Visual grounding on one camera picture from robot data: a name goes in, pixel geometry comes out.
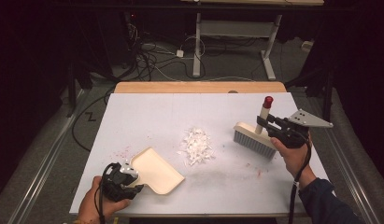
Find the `white debris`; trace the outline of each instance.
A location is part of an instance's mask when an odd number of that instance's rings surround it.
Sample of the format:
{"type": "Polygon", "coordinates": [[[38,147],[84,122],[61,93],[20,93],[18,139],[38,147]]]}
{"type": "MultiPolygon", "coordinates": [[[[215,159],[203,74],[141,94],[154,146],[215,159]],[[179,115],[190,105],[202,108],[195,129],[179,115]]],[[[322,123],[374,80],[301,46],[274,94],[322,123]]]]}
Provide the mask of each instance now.
{"type": "Polygon", "coordinates": [[[209,146],[209,137],[203,130],[192,128],[189,130],[189,136],[183,140],[187,144],[186,152],[188,153],[190,166],[214,158],[214,151],[209,146]]]}

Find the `human hand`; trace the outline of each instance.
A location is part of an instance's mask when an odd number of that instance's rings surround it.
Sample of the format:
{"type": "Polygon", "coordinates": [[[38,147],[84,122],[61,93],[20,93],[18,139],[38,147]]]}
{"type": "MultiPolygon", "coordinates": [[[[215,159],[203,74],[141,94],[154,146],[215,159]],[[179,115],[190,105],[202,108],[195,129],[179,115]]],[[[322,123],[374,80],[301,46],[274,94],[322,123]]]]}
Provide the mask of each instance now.
{"type": "MultiPolygon", "coordinates": [[[[307,145],[304,144],[300,148],[287,148],[275,137],[270,138],[270,141],[276,147],[279,154],[283,157],[287,170],[291,173],[293,178],[295,178],[305,163],[306,154],[308,151],[307,145]]],[[[299,178],[299,189],[303,189],[315,179],[316,176],[308,164],[299,178]]]]}
{"type": "MultiPolygon", "coordinates": [[[[81,201],[80,208],[78,209],[78,220],[91,224],[100,223],[99,214],[96,211],[95,203],[97,204],[97,206],[99,206],[98,188],[101,179],[102,177],[99,175],[93,178],[92,188],[87,191],[86,196],[84,196],[83,201],[81,201]]],[[[111,217],[115,212],[127,207],[128,205],[130,205],[130,203],[131,201],[129,199],[124,199],[115,203],[103,196],[102,207],[104,210],[104,216],[111,217]]]]}

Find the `table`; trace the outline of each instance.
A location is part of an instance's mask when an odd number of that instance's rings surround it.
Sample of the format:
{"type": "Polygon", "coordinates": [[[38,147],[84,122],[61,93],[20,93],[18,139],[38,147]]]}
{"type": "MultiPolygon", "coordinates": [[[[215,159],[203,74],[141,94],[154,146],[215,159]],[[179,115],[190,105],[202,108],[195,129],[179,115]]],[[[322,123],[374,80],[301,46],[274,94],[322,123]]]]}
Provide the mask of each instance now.
{"type": "MultiPolygon", "coordinates": [[[[256,122],[256,111],[251,108],[260,105],[251,102],[263,101],[268,92],[281,105],[273,106],[272,114],[288,116],[297,109],[291,94],[278,82],[118,84],[110,96],[70,213],[78,211],[94,175],[100,175],[109,163],[124,162],[149,146],[185,180],[168,195],[157,195],[145,187],[118,216],[285,217],[293,180],[284,161],[279,154],[268,161],[233,141],[235,122],[256,122]],[[211,136],[216,158],[188,166],[178,151],[187,133],[185,128],[193,125],[204,126],[211,136]]],[[[315,149],[312,154],[310,165],[318,176],[327,178],[315,149]]],[[[298,198],[295,213],[306,214],[298,198]]]]}
{"type": "MultiPolygon", "coordinates": [[[[323,0],[200,0],[202,3],[225,3],[225,4],[252,4],[252,5],[280,5],[280,6],[322,6],[323,0]]],[[[282,15],[277,15],[274,22],[251,22],[251,21],[208,21],[201,20],[201,13],[197,13],[195,31],[195,52],[193,61],[194,77],[200,77],[201,35],[225,35],[225,36],[245,36],[245,37],[268,37],[266,50],[261,51],[264,69],[269,80],[276,80],[273,66],[270,62],[270,53],[276,40],[277,31],[281,22],[282,15]]]]}

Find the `beige dustpan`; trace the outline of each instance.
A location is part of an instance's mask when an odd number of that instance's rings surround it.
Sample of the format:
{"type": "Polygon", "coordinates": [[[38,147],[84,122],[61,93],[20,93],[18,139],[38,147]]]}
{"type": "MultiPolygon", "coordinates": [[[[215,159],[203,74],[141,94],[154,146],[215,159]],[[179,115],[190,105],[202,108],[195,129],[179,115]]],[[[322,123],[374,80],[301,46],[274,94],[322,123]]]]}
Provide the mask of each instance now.
{"type": "Polygon", "coordinates": [[[158,194],[171,192],[185,178],[151,147],[134,156],[131,165],[138,171],[138,179],[130,187],[149,185],[158,194]]]}

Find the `brush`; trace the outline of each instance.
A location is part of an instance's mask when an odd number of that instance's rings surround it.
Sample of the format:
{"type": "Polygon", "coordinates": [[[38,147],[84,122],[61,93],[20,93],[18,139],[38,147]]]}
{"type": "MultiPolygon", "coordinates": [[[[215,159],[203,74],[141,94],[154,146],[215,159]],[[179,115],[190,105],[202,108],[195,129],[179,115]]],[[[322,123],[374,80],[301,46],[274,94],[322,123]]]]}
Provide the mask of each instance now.
{"type": "MultiPolygon", "coordinates": [[[[264,103],[262,105],[260,114],[262,119],[267,119],[272,103],[273,97],[266,96],[264,98],[264,103]]],[[[256,127],[252,127],[247,123],[237,122],[234,129],[235,142],[258,152],[269,160],[273,159],[277,150],[270,142],[270,137],[268,136],[267,131],[263,130],[261,125],[257,124],[256,127]]]]}

